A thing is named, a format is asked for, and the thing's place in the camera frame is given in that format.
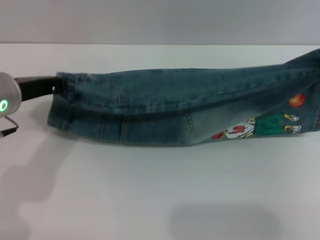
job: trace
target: green light ring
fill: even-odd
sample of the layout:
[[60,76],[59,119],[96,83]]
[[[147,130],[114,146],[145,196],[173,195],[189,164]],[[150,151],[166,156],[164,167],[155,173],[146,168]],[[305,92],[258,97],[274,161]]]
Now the green light ring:
[[0,112],[3,112],[4,110],[6,110],[8,107],[8,102],[6,100],[2,100],[0,102]]

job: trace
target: device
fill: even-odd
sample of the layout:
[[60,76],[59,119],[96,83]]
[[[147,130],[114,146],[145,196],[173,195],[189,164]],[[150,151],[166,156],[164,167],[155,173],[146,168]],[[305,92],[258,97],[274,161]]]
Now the device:
[[0,118],[5,117],[15,125],[14,128],[0,131],[0,138],[17,131],[19,125],[8,115],[15,113],[22,101],[52,94],[60,81],[54,76],[13,78],[0,72]]

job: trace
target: white surface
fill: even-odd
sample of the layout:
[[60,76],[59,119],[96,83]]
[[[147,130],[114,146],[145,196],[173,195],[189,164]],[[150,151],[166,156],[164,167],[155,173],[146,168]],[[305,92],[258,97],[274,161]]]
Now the white surface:
[[[15,77],[56,71],[277,64],[315,46],[0,45]],[[320,133],[193,147],[127,147],[46,126],[22,103],[0,139],[0,239],[306,240],[320,237]],[[5,122],[0,122],[4,129]]]
[[319,0],[1,0],[0,42],[320,44]]

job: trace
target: denim jeans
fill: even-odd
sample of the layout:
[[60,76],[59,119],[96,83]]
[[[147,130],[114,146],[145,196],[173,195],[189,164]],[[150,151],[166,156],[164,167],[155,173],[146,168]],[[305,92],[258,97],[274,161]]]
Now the denim jeans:
[[320,130],[320,50],[261,67],[57,76],[48,125],[107,143],[184,146]]

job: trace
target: jeans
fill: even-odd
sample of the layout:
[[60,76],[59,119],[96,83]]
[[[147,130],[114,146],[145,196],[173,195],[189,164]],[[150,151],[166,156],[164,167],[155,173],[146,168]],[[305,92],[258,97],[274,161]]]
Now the jeans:
[[106,143],[185,146],[320,130],[320,50],[261,67],[57,76],[48,125]]

